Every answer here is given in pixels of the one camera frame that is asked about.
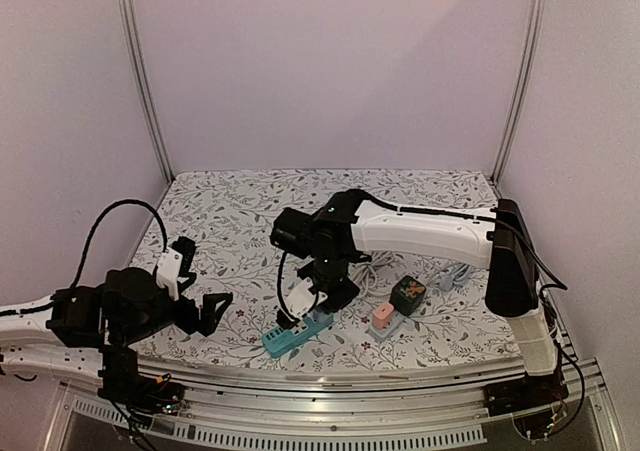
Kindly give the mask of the pink cube adapter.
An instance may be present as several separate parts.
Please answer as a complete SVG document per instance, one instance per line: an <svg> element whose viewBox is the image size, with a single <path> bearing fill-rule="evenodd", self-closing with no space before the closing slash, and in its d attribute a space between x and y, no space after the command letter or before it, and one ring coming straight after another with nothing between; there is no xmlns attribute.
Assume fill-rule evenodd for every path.
<svg viewBox="0 0 640 451"><path fill-rule="evenodd" d="M383 303L374 309L372 313L372 325L375 329L383 330L388 326L393 318L394 306L389 303Z"/></svg>

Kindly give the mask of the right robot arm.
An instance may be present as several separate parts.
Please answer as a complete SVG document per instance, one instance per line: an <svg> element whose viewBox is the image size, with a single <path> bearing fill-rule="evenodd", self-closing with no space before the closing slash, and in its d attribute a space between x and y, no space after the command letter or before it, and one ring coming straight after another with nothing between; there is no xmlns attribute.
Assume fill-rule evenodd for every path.
<svg viewBox="0 0 640 451"><path fill-rule="evenodd" d="M541 274L554 275L536 253L515 201L461 211L390 203L351 189L332 195L312 214L284 209L270 242L285 256L308 262L289 294L276 293L276 322L284 329L312 311L331 314L350 304L359 288L348 268L375 252L432 256L487 270L485 304L507 321L524 361L526 378L518 383L517 398L537 407L554 393L561 357L539 283Z"/></svg>

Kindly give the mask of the small blue cube adapter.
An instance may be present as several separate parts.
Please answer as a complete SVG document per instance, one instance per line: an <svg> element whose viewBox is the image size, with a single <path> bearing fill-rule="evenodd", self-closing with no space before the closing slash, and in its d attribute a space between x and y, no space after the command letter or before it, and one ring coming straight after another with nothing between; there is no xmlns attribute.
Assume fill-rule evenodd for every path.
<svg viewBox="0 0 640 451"><path fill-rule="evenodd" d="M321 310L314 310L311 317L317 322L324 322L329 320L331 318L331 315Z"/></svg>

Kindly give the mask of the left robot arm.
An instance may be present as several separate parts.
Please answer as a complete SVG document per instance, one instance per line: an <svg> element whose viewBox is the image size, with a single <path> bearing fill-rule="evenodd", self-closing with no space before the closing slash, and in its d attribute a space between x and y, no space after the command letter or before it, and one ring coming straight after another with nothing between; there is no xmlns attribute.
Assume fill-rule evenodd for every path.
<svg viewBox="0 0 640 451"><path fill-rule="evenodd" d="M137 267L111 270L96 286L71 286L40 301L1 309L1 373L23 344L51 344L67 349L95 349L102 357L97 375L128 405L141 404L149 390L169 386L168 373L146 378L138 372L138 355L130 348L175 325L188 335L213 334L233 302L228 292L202 296L183 294L197 275L160 284L154 274Z"/></svg>

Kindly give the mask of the teal power strip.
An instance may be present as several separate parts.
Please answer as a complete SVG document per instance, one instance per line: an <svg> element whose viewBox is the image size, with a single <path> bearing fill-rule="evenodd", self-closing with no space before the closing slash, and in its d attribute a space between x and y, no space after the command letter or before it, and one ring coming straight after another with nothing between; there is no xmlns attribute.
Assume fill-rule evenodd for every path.
<svg viewBox="0 0 640 451"><path fill-rule="evenodd" d="M311 315L305 316L291 329L276 327L262 336L262 344L271 358L280 358L302 346L334 322L332 315L324 322L315 321Z"/></svg>

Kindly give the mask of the dark green cube socket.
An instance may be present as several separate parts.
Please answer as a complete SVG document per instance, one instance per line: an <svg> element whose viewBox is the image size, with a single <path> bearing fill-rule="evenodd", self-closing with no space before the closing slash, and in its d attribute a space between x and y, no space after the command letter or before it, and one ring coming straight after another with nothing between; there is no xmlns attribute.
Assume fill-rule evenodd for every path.
<svg viewBox="0 0 640 451"><path fill-rule="evenodd" d="M392 288L389 303L404 316L410 316L422 303L426 286L417 279L405 275Z"/></svg>

